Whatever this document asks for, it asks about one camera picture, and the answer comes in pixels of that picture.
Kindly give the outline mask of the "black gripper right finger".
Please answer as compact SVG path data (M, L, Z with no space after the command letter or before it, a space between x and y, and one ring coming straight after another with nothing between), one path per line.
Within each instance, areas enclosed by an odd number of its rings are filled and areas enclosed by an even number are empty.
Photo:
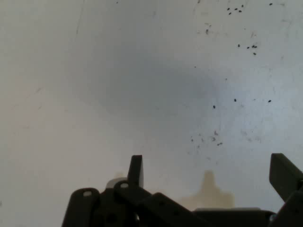
M284 204L271 220L271 227L303 225L303 172L284 154L271 155L269 181Z

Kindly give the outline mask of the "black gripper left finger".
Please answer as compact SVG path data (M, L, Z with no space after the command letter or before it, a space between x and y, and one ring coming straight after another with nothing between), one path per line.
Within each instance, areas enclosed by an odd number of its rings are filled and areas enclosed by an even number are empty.
M132 156L127 178L99 192L71 194L64 227L204 227L206 221L162 193L143 189L143 157Z

